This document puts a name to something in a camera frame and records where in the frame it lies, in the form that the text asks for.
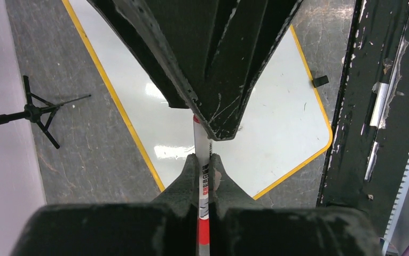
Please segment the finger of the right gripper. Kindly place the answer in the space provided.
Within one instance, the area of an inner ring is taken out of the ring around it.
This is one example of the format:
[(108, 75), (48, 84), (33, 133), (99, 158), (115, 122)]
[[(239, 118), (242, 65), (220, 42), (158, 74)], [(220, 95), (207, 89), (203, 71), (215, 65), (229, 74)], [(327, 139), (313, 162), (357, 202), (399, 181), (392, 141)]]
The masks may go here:
[(88, 3), (101, 15), (118, 38), (129, 49), (138, 63), (147, 72), (152, 82), (165, 97), (169, 107), (187, 109), (188, 105), (176, 91), (171, 80), (167, 77), (153, 53), (133, 25), (118, 13), (113, 1), (90, 0)]
[(115, 1), (216, 141), (231, 140), (301, 1)]

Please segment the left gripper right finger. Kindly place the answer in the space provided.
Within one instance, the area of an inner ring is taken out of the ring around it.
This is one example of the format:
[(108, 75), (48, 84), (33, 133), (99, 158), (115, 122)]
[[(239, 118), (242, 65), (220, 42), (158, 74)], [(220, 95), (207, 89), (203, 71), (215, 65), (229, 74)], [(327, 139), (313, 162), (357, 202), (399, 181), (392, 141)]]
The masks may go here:
[(268, 208), (210, 158), (211, 255), (380, 255), (380, 239), (362, 212), (331, 206)]

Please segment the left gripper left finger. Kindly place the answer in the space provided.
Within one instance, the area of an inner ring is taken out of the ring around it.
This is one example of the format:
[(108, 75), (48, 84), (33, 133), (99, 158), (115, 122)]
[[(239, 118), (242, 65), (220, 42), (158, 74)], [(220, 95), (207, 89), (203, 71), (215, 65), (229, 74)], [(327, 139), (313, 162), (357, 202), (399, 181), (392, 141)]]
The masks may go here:
[(145, 203), (53, 204), (25, 224), (12, 255), (196, 255), (198, 160)]

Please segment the whiteboard with yellow edge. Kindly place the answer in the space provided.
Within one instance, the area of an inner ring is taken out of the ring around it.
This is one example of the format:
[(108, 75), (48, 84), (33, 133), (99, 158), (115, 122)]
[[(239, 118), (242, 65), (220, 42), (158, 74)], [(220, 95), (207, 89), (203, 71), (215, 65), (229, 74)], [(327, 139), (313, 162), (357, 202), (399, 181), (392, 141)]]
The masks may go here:
[[(64, 1), (87, 51), (160, 190), (194, 153), (192, 112), (172, 109), (146, 71), (86, 1)], [(324, 153), (332, 129), (295, 30), (257, 81), (237, 136), (215, 142), (227, 174), (258, 199)]]

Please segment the red whiteboard marker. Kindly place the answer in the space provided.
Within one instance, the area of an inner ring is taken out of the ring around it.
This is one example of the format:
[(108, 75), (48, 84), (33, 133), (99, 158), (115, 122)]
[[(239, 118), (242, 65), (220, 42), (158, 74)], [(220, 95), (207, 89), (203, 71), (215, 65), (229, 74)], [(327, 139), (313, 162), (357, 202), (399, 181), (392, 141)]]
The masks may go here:
[(212, 141), (196, 116), (193, 116), (194, 149), (198, 160), (198, 255), (210, 255), (209, 162)]

